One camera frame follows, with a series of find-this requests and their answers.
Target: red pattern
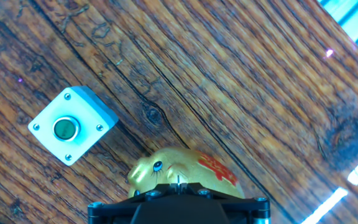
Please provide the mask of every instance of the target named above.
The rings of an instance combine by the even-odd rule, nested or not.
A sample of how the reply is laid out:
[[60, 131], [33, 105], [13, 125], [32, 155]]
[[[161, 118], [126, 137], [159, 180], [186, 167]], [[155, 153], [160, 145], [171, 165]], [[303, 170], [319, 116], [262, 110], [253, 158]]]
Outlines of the red pattern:
[[201, 152], [201, 158], [198, 159], [198, 163], [215, 172], [218, 180], [222, 181], [224, 177], [226, 180], [230, 181], [233, 186], [236, 186], [238, 181], [237, 177], [216, 159]]

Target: wood knot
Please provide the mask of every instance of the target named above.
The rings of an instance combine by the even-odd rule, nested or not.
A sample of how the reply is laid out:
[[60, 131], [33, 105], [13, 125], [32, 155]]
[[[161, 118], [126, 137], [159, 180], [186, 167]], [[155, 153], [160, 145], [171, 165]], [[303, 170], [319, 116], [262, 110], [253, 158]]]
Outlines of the wood knot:
[[326, 158], [331, 167], [343, 170], [358, 159], [358, 119], [343, 121], [329, 136]]
[[147, 119], [154, 125], [160, 125], [162, 120], [161, 113], [155, 109], [151, 108], [146, 112]]

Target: wood plank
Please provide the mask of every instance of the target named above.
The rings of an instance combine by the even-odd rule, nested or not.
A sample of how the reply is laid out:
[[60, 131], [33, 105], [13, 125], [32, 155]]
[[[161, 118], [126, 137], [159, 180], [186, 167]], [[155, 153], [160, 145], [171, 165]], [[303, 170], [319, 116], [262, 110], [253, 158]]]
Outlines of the wood plank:
[[[138, 158], [182, 146], [268, 195], [273, 223], [301, 222], [339, 186], [351, 194], [322, 222], [358, 223], [353, 44], [312, 0], [0, 1], [1, 216], [83, 223], [88, 203], [126, 197]], [[27, 123], [72, 85], [121, 121], [64, 167]]]

